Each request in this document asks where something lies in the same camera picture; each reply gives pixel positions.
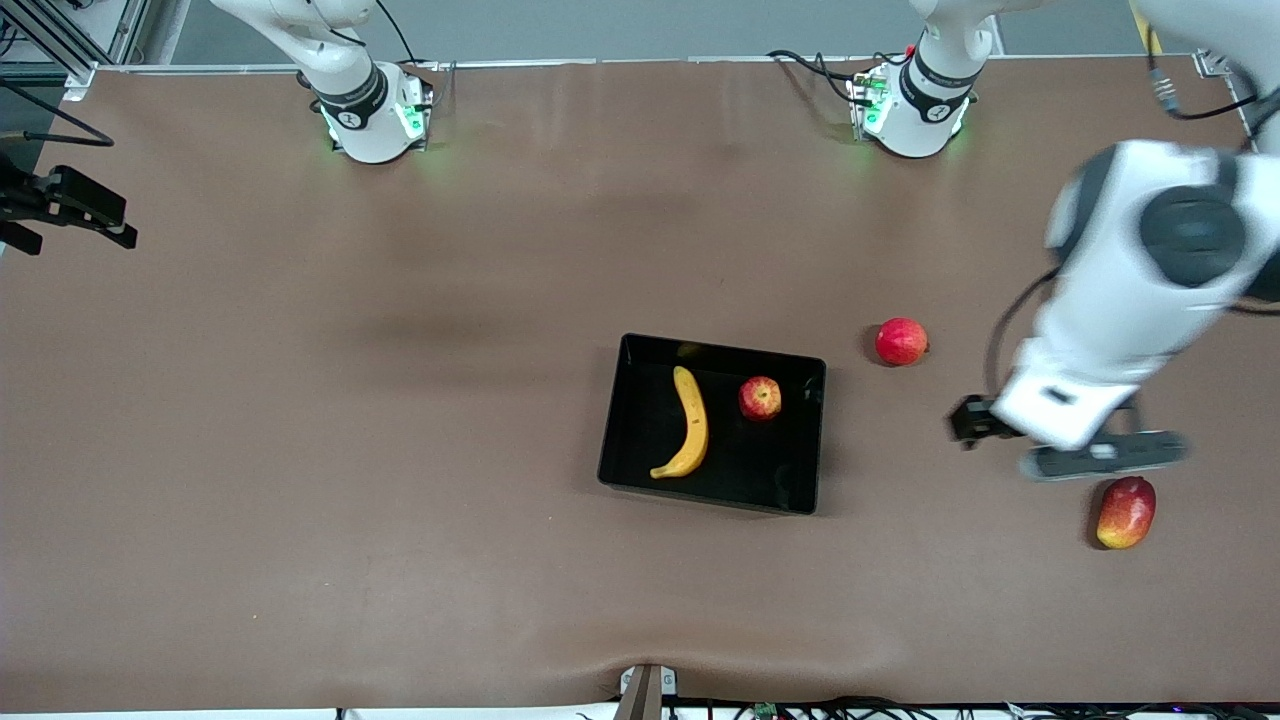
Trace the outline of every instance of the apple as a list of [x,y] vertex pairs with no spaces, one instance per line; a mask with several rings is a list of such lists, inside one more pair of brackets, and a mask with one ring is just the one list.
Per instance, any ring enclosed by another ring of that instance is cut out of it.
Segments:
[[782,413],[782,391],[773,378],[754,377],[737,391],[737,406],[748,420],[763,423]]
[[876,333],[876,354],[890,365],[910,365],[929,351],[929,336],[910,318],[884,320]]
[[1102,497],[1098,542],[1112,550],[1133,547],[1147,537],[1155,519],[1156,488],[1137,475],[1120,478]]

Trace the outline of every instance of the wire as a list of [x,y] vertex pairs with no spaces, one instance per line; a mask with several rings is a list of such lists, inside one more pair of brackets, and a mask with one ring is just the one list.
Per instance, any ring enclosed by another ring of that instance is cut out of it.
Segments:
[[1228,313],[1235,313],[1236,315],[1253,315],[1254,318],[1280,318],[1280,310],[1274,310],[1267,307],[1253,307],[1249,305],[1231,305],[1226,310]]
[[79,129],[92,135],[93,137],[74,137],[69,135],[50,135],[45,132],[27,132],[22,131],[23,140],[42,140],[45,142],[64,142],[67,145],[88,145],[92,147],[111,147],[115,141],[108,137],[105,133],[99,132],[88,123],[64,113],[61,109],[45,102],[44,100],[36,97],[35,95],[27,92],[26,90],[18,87],[17,85],[9,82],[4,77],[0,77],[0,87],[8,87],[14,95],[27,100],[28,102],[49,110],[50,113],[58,115],[59,118],[67,120],[68,123],[78,127]]
[[1249,95],[1231,102],[1229,105],[1222,105],[1221,108],[1215,108],[1212,110],[1204,110],[1203,113],[1183,113],[1178,108],[1178,92],[1174,88],[1174,81],[1165,76],[1165,72],[1156,65],[1156,51],[1152,49],[1152,44],[1156,38],[1156,29],[1147,26],[1147,73],[1151,76],[1152,87],[1156,92],[1156,100],[1165,109],[1165,113],[1178,120],[1203,120],[1206,118],[1216,118],[1230,113],[1231,110],[1239,110],[1240,108],[1257,102],[1257,95]]
[[387,15],[387,20],[392,23],[392,28],[396,31],[396,35],[398,35],[401,38],[401,45],[404,46],[406,58],[401,60],[401,63],[425,63],[426,60],[413,54],[413,50],[408,46],[408,41],[404,40],[404,33],[401,31],[399,23],[396,22],[396,17],[392,15],[392,12],[387,9],[387,5],[383,3],[383,0],[378,0],[378,8],[381,9],[384,15]]
[[824,73],[824,72],[822,72],[822,68],[819,68],[818,65],[815,65],[815,64],[810,63],[809,60],[804,59],[801,55],[799,55],[796,53],[792,53],[790,50],[774,50],[773,53],[767,54],[765,58],[773,58],[773,59],[786,58],[788,60],[795,60],[804,69],[806,69],[806,70],[809,70],[812,73],[817,73],[819,76],[824,74],[824,76],[833,77],[836,79],[846,79],[846,81],[847,79],[854,79],[854,76],[851,76],[851,74],[833,73],[831,70],[827,70]]
[[870,108],[872,106],[870,100],[863,100],[860,97],[854,97],[854,96],[849,95],[847,92],[845,92],[844,90],[840,90],[840,86],[836,85],[836,78],[832,77],[832,74],[831,74],[831,69],[827,68],[827,60],[822,56],[822,53],[818,53],[817,55],[814,55],[814,59],[818,60],[818,65],[822,68],[822,74],[827,78],[827,85],[831,86],[831,91],[835,92],[837,96],[840,96],[841,100],[844,100],[845,102],[849,102],[850,105],[860,105],[863,108]]
[[902,55],[901,60],[895,60],[883,53],[872,53],[872,59],[881,60],[882,63],[888,63],[891,65],[901,67],[911,61],[910,55]]
[[1036,291],[1041,288],[1041,286],[1057,277],[1057,272],[1059,268],[1053,268],[1052,270],[1036,278],[1036,281],[1032,284],[1027,286],[1027,290],[1024,290],[1018,296],[1018,299],[1015,299],[1012,304],[1010,304],[1009,307],[1005,309],[1004,314],[1000,315],[1000,319],[996,320],[996,324],[991,328],[991,338],[987,341],[987,357],[983,364],[984,373],[987,377],[987,395],[995,396],[996,386],[1000,384],[1000,370],[998,370],[1000,346],[1005,341],[1005,331],[1009,329],[1010,320],[1014,319],[1014,315],[1016,315],[1018,311],[1021,310],[1023,305],[1025,305],[1027,301],[1030,300],[1032,295],[1034,295]]
[[317,3],[315,3],[315,0],[306,0],[306,4],[311,5],[311,9],[316,12],[316,17],[320,18],[320,22],[324,23],[324,27],[325,27],[326,31],[329,31],[329,35],[332,35],[334,37],[338,37],[338,38],[342,38],[342,40],[346,40],[347,42],[351,42],[352,45],[358,45],[360,47],[367,47],[369,44],[365,42],[364,40],[360,40],[358,37],[349,37],[349,36],[346,36],[346,35],[338,32],[333,27],[333,23],[329,22],[329,18],[324,17],[324,13],[320,12],[320,5]]
[[329,28],[329,33],[346,40],[347,42],[351,42],[352,45],[358,45],[361,47],[367,47],[369,46],[369,44],[365,42],[364,40],[360,40],[358,37],[348,37],[348,36],[346,36],[346,35],[335,31],[334,28]]

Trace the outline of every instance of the brown tabletop mat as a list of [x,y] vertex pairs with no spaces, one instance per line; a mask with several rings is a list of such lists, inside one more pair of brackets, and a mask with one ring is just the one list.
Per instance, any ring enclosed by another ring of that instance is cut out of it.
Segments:
[[[361,167],[292,77],[100,74],[73,109],[119,146],[44,167],[138,249],[0,264],[0,708],[582,702],[643,660],[686,696],[1275,700],[1280,325],[1148,384],[1194,447],[1134,551],[1085,542],[1094,483],[943,429],[1070,172],[1239,120],[1165,118],[1138,58],[979,90],[913,161],[769,64],[463,70],[429,151]],[[864,357],[892,315],[922,365]],[[625,332],[826,359],[818,515],[599,486]]]

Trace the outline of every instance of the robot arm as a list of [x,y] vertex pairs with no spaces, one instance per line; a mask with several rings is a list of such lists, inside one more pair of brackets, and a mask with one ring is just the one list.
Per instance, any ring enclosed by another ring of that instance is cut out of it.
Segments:
[[352,159],[385,163],[425,142],[430,97],[422,81],[392,63],[374,63],[348,29],[369,20],[370,0],[212,3],[297,63],[334,142]]
[[1280,94],[1275,0],[1139,0],[1162,33],[1224,53],[1258,88],[1258,146],[1236,155],[1121,142],[1089,160],[1051,213],[1061,268],[1053,297],[995,402],[972,396],[956,439],[1027,434],[1024,470],[1043,479],[1129,471],[1181,457],[1172,433],[1105,425],[1139,386],[1240,296],[1280,300],[1280,147],[1266,124]]
[[860,129],[908,158],[942,150],[960,132],[969,91],[995,47],[993,15],[1051,1],[910,0],[924,33],[909,56],[872,70],[883,90],[864,94],[874,106],[859,114]]

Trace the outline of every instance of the banana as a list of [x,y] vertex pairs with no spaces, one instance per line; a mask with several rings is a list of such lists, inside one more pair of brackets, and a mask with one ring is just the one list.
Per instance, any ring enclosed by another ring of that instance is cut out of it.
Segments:
[[703,393],[698,391],[698,380],[689,370],[676,366],[676,395],[685,407],[685,445],[662,468],[649,470],[653,479],[684,478],[703,464],[707,457],[707,407]]

